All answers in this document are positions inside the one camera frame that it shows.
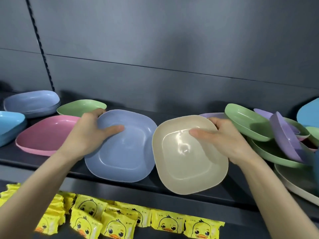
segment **finger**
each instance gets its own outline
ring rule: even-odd
[[[123,132],[124,126],[123,125],[110,126],[110,127],[105,128],[105,129],[102,129],[102,131],[103,131],[103,134],[104,134],[105,139],[106,139],[114,134],[117,134],[119,132]]]
[[[96,116],[96,118],[98,118],[100,115],[102,115],[105,112],[104,109],[102,108],[97,108],[93,111],[91,111],[90,113],[92,113],[94,116]]]
[[[210,117],[208,118],[214,125],[219,129],[221,125],[225,122],[226,119],[221,119],[217,117]]]
[[[213,142],[217,136],[217,133],[207,132],[205,130],[199,128],[193,128],[189,130],[189,134],[194,138],[198,138],[201,140],[206,140],[207,142]]]

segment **beige plate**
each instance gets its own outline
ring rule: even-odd
[[[217,131],[208,119],[192,115],[165,121],[152,140],[156,168],[163,184],[176,194],[191,194],[218,185],[228,171],[228,158],[189,135],[191,128]]]
[[[291,192],[319,206],[317,186],[311,168],[289,168],[275,164],[275,173]]]

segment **hand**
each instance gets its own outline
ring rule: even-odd
[[[230,120],[216,117],[211,117],[209,120],[216,125],[217,132],[211,133],[194,128],[189,131],[189,134],[197,139],[212,143],[220,153],[227,156],[234,164],[250,161],[253,157],[256,157],[257,154]]]
[[[105,110],[98,108],[84,113],[58,151],[65,157],[80,160],[97,149],[106,138],[122,132],[123,125],[98,129],[97,119],[104,112]]]

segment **forearm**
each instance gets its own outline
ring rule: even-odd
[[[319,230],[274,172],[257,154],[240,164],[259,211],[273,239],[319,238]]]
[[[33,233],[75,162],[58,151],[22,184],[0,207],[0,238],[26,238]]]

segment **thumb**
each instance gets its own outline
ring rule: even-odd
[[[210,143],[214,143],[219,135],[218,132],[211,133],[199,128],[190,129],[189,134],[193,136],[194,138],[205,140],[206,142],[210,142]]]
[[[102,129],[102,131],[103,131],[104,139],[106,139],[114,134],[124,131],[124,126],[123,125],[110,126],[110,127]]]

